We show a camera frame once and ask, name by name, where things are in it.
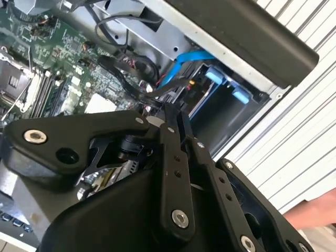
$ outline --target screw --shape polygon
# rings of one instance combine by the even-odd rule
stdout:
[[[283,97],[283,94],[282,93],[278,93],[275,97],[277,98],[277,100],[280,100]]]
[[[309,250],[307,249],[307,247],[304,244],[299,243],[299,245],[300,245],[300,248],[302,249],[303,252],[309,252]]]
[[[202,149],[205,148],[204,144],[202,144],[201,142],[198,142],[197,145],[198,145],[200,148],[202,148]]]
[[[188,216],[178,209],[172,212],[172,220],[180,228],[187,228],[189,225]]]
[[[141,118],[137,117],[135,120],[136,120],[138,123],[143,124],[143,120],[142,120]]]
[[[233,165],[229,162],[225,162],[225,166],[228,167],[229,169],[233,169]]]
[[[27,130],[23,137],[27,142],[34,144],[42,144],[47,141],[47,135],[39,130]]]
[[[246,249],[247,252],[255,252],[256,247],[254,246],[253,242],[248,238],[247,236],[243,235],[240,238],[240,241],[242,242],[241,244],[243,247]]]
[[[173,130],[172,128],[168,127],[168,130],[172,133],[175,133],[175,130]]]

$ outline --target black plastic cover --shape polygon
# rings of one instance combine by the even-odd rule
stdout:
[[[296,87],[319,56],[252,0],[166,0],[275,85]]]

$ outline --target corrugated metal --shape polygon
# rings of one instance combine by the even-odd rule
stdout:
[[[316,69],[227,156],[285,212],[336,187],[336,1],[257,3],[320,55]]]

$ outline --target black metal arm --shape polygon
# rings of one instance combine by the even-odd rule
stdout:
[[[84,173],[139,163],[136,173],[54,214],[40,252],[313,251],[231,161],[213,162],[187,115],[171,104],[164,112],[164,120],[118,111],[6,127],[2,162],[39,206],[68,198]],[[48,199],[38,200],[44,192]],[[33,227],[39,216],[27,216]]]

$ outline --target black cable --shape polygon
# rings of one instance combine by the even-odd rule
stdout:
[[[124,75],[113,65],[113,60],[111,60],[110,57],[108,56],[99,57],[98,64],[106,71],[111,73],[113,76],[115,76],[121,83],[121,87],[124,89],[124,91],[128,95],[130,95],[133,99],[142,104],[156,108],[160,108],[163,103],[161,101],[156,100],[155,97],[163,96],[168,92],[170,92],[171,90],[176,89],[178,87],[186,87],[189,85],[189,80],[186,78],[174,79],[158,90],[149,93],[142,93],[139,89],[132,86],[126,81]]]
[[[38,17],[34,16],[35,18],[38,18],[38,20],[31,20],[31,21],[23,20],[21,18],[20,14],[17,13],[17,9],[15,8],[13,0],[8,1],[7,8],[9,10],[9,12],[14,16],[14,18],[22,24],[34,25],[34,24],[41,23],[40,16],[38,16]]]
[[[97,13],[95,12],[95,10],[92,8],[91,5],[86,5],[86,6],[85,6],[85,9],[89,12],[89,14],[90,14],[91,17],[93,18],[94,22],[96,22],[96,24],[100,22],[100,18],[98,17]],[[114,45],[114,46],[116,46],[116,47],[119,47],[119,46],[120,46],[120,45],[114,40],[114,38],[111,36],[111,34],[109,33],[109,31],[107,30],[107,28],[106,28],[104,25],[102,25],[102,26],[100,27],[100,30],[101,30],[101,32],[104,34],[104,36],[106,37],[106,39],[109,41],[109,44]]]
[[[134,100],[145,105],[150,105],[155,108],[160,108],[162,106],[163,103],[161,101],[158,101],[156,99],[153,99],[152,97],[147,96],[146,94],[143,94],[137,88],[129,84],[125,79],[124,75],[115,66],[111,64],[108,57],[103,56],[100,57],[97,63],[106,71],[108,71],[110,74],[115,76],[116,79],[121,84],[121,87],[124,89],[124,91]]]
[[[92,6],[87,5],[85,6],[86,10],[89,12],[89,14],[92,16],[93,20],[96,22],[96,26],[95,26],[95,33],[98,36],[98,38],[103,41],[106,44],[109,45],[113,45],[115,47],[117,47],[118,49],[120,49],[120,52],[123,54],[122,58],[125,57],[129,57],[131,59],[134,59],[135,61],[144,63],[146,65],[148,65],[152,72],[153,72],[153,82],[157,82],[158,79],[160,78],[160,72],[159,72],[159,68],[157,67],[157,65],[147,56],[142,56],[139,55],[135,52],[130,52],[130,55],[126,55],[126,51],[127,51],[127,47],[128,47],[128,42],[129,42],[129,30],[126,30],[126,41],[125,44],[123,45],[119,45],[116,40],[111,36],[111,34],[108,32],[105,24],[118,19],[118,18],[128,18],[128,19],[132,19],[132,20],[139,20],[142,22],[147,22],[147,23],[159,23],[161,20],[157,20],[157,21],[152,21],[152,20],[148,20],[148,19],[144,19],[144,18],[139,18],[139,17],[133,17],[130,15],[115,15],[115,16],[110,16],[108,18],[105,18],[103,20],[100,20],[100,18],[98,17],[97,13],[93,10]],[[103,38],[101,38],[98,34],[98,28],[100,28],[101,32],[104,34],[104,36],[107,38],[107,41],[105,41]]]
[[[133,17],[133,16],[130,16],[130,15],[114,15],[114,16],[110,16],[110,17],[107,17],[107,18],[104,18],[102,20],[100,20],[99,22],[97,22],[96,26],[95,26],[95,33],[96,35],[98,36],[98,38],[103,41],[104,43],[106,44],[112,44],[111,42],[107,42],[105,41],[104,39],[102,39],[100,36],[99,36],[99,33],[98,33],[98,28],[102,29],[102,27],[104,27],[103,25],[105,25],[106,23],[108,22],[111,22],[111,21],[114,21],[116,19],[119,19],[119,18],[126,18],[126,19],[130,19],[130,20],[137,20],[137,21],[140,21],[140,22],[144,22],[144,23],[149,23],[149,24],[157,24],[159,22],[161,22],[161,20],[149,20],[149,19],[146,19],[146,18],[141,18],[141,17]]]

